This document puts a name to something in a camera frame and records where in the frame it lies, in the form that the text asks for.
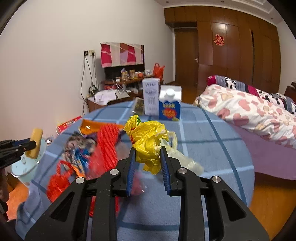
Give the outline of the person left hand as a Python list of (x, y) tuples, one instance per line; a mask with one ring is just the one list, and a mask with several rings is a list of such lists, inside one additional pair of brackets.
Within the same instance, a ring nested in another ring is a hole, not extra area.
[(4, 169), (1, 169), (0, 174), (0, 199), (2, 202), (7, 202), (9, 200), (8, 184), (6, 181)]

